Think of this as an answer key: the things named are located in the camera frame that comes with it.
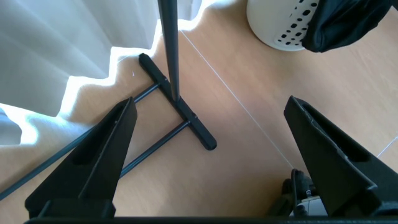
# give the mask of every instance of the light brown floor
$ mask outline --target light brown floor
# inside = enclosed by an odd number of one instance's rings
[[[305,170],[283,117],[290,95],[311,103],[373,154],[382,152],[380,158],[398,170],[398,144],[391,143],[398,130],[398,13],[391,11],[354,45],[313,54],[264,45],[245,11],[245,1],[209,8],[196,29],[179,35],[181,94],[218,140],[217,149],[205,151],[183,130],[119,181],[117,215],[263,215],[290,164]],[[154,61],[166,73],[162,43]],[[124,59],[115,85],[80,90],[70,126],[98,122],[116,102],[149,84],[137,58]],[[159,91],[137,109],[126,162],[181,122]],[[0,151],[2,187],[76,137],[64,129],[42,133],[37,147]],[[55,166],[0,202],[0,223],[27,220],[25,198]]]

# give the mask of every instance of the black metal tube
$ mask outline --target black metal tube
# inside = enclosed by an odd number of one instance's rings
[[[158,89],[158,87],[159,83],[152,84],[150,87],[146,88],[144,91],[140,92],[137,96],[134,97],[134,103],[140,102],[140,100],[144,99],[145,96]]]
[[[13,193],[19,187],[24,185],[26,182],[28,182],[31,179],[33,179],[37,174],[39,174],[40,172],[45,170],[47,167],[51,166],[51,164],[53,164],[55,161],[59,160],[62,156],[66,155],[68,152],[70,152],[72,149],[74,149],[88,135],[88,133],[90,133],[90,131],[92,129],[93,128],[91,128],[90,130],[86,131],[80,137],[76,138],[73,142],[69,143],[63,149],[61,149],[57,153],[55,153],[52,157],[48,158],[46,161],[44,161],[43,163],[38,165],[35,169],[33,169],[28,174],[23,176],[17,182],[13,183],[6,190],[2,191],[0,193],[0,201],[3,200],[4,198],[6,198],[11,193]]]
[[[131,161],[126,167],[123,168],[122,172],[120,173],[120,178],[122,178],[124,175],[126,175],[130,170],[132,170],[140,162],[142,162],[144,159],[146,159],[148,156],[150,156],[152,153],[154,153],[158,148],[163,146],[167,141],[172,139],[176,134],[178,134],[180,131],[182,131],[189,124],[190,124],[189,121],[182,122],[177,127],[175,127],[173,130],[171,130],[171,132],[167,133],[159,141],[157,141],[155,144],[153,144],[150,148],[145,150],[145,152],[143,152],[141,155],[139,155],[137,158],[135,158],[133,161]]]
[[[162,21],[173,100],[178,102],[180,100],[180,82],[178,77],[177,0],[158,0],[157,3],[159,5],[160,21]]]

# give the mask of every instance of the perforated basket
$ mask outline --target perforated basket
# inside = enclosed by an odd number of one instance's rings
[[[319,0],[249,0],[251,29],[265,44],[279,50],[303,50],[302,39]]]

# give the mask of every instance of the curtain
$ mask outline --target curtain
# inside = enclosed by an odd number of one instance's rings
[[[201,0],[177,2],[186,21],[204,9]],[[150,49],[158,26],[157,0],[0,1],[0,145],[18,144],[32,113],[70,110],[73,77],[108,78],[111,48]]]

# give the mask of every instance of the black cloth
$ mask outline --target black cloth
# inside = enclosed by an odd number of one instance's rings
[[[352,44],[375,28],[391,5],[391,0],[320,0],[302,45],[326,52]]]

